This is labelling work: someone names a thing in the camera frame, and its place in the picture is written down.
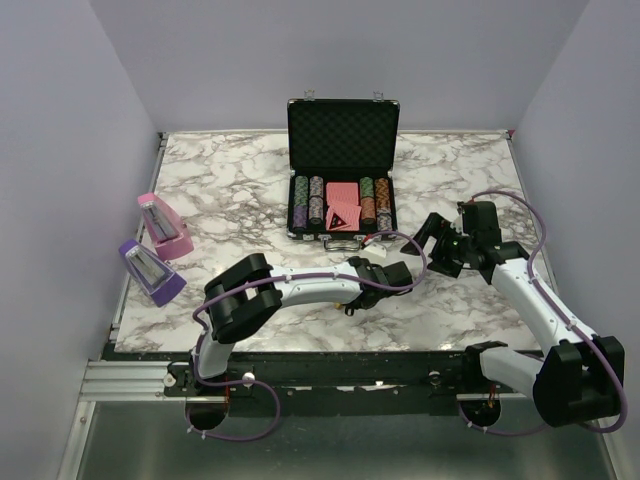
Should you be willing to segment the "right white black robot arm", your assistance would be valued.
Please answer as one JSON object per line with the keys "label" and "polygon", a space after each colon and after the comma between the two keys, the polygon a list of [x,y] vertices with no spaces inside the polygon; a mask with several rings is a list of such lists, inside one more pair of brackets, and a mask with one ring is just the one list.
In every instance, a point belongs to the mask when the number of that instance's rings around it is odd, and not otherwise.
{"label": "right white black robot arm", "polygon": [[623,345],[581,322],[540,279],[533,255],[503,240],[493,202],[461,202],[457,211],[453,222],[430,214],[402,253],[419,255],[433,239],[429,270],[450,278],[465,268],[478,272],[509,301],[543,353],[536,360],[502,342],[471,345],[459,370],[462,384],[474,392],[503,384],[531,399],[551,427],[612,417],[618,429],[628,414]]}

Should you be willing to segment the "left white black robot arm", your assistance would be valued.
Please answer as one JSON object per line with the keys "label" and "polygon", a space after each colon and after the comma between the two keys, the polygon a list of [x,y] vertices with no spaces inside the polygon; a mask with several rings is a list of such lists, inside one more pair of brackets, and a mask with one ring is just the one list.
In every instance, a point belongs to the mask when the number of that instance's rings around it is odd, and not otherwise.
{"label": "left white black robot arm", "polygon": [[284,308],[337,303],[351,315],[409,292],[412,284],[403,262],[381,266],[353,256],[330,267],[296,269],[272,266],[263,254],[251,254],[204,287],[205,302],[195,312],[202,332],[191,353],[187,382],[201,395],[214,393],[234,346]]}

